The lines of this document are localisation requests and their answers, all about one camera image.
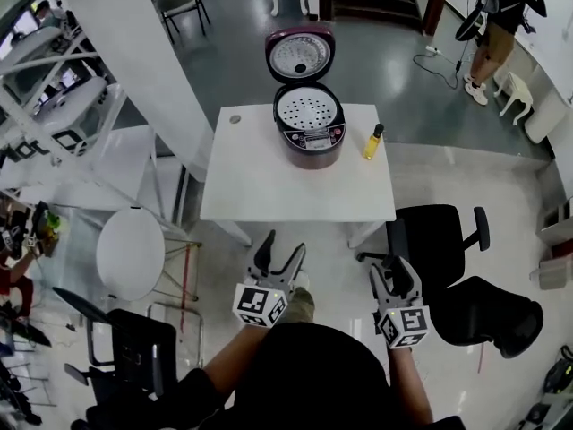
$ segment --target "yellow bottle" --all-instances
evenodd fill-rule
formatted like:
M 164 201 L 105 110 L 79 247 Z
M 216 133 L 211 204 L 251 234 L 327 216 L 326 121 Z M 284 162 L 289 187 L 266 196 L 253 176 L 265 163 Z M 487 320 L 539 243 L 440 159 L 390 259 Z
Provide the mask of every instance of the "yellow bottle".
M 374 157 L 374 153 L 378 148 L 378 144 L 380 143 L 383 131 L 383 125 L 376 125 L 376 127 L 374 127 L 374 133 L 370 136 L 370 139 L 368 139 L 368 142 L 366 143 L 366 148 L 364 148 L 363 156 L 366 159 L 370 160 Z

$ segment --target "rice cooker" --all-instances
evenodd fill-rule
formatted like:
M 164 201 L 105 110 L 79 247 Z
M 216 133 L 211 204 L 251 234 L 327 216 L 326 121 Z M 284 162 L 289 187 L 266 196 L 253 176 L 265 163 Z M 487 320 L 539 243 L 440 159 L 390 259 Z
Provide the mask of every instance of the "rice cooker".
M 346 133 L 336 96 L 317 82 L 334 58 L 335 41 L 325 27 L 280 30 L 266 39 L 272 76 L 285 84 L 275 94 L 273 116 L 288 159 L 301 168 L 326 168 L 340 154 Z

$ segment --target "open lid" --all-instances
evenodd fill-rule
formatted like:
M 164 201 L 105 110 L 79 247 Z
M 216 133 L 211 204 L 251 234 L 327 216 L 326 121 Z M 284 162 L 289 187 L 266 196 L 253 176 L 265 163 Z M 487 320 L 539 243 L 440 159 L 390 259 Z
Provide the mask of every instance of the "open lid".
M 335 46 L 334 36 L 326 27 L 279 30 L 265 40 L 267 66 L 278 82 L 313 82 L 330 69 Z

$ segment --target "round white table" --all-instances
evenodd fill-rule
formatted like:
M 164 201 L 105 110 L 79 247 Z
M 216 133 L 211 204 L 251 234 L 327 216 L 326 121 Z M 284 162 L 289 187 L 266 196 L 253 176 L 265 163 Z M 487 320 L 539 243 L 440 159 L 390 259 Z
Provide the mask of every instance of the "round white table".
M 116 212 L 99 235 L 99 277 L 112 295 L 126 301 L 141 299 L 155 288 L 165 257 L 161 226 L 146 210 Z

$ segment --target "gray chair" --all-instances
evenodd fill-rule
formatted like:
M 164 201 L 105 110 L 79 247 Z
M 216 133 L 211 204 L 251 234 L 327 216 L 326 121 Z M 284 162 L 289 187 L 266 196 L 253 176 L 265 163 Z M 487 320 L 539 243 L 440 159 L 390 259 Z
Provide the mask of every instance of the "gray chair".
M 175 21 L 173 21 L 174 16 L 177 16 L 178 14 L 197 10 L 197 14 L 199 15 L 199 23 L 201 24 L 201 31 L 203 32 L 203 35 L 205 35 L 205 27 L 203 26 L 203 19 L 201 18 L 201 8 L 205 13 L 207 22 L 209 23 L 209 25 L 211 24 L 211 21 L 209 19 L 209 16 L 207 15 L 207 11 L 205 10 L 205 6 L 203 5 L 202 0 L 158 0 L 157 6 L 158 9 L 161 11 L 161 16 L 163 17 L 163 22 L 165 23 L 165 26 L 167 28 L 167 33 L 169 34 L 171 43 L 175 44 L 173 36 L 171 35 L 171 30 L 169 30 L 169 25 L 167 24 L 167 21 L 170 21 L 173 24 L 173 27 L 175 27 L 175 30 L 177 30 L 177 33 L 180 33 L 179 28 L 175 24 Z

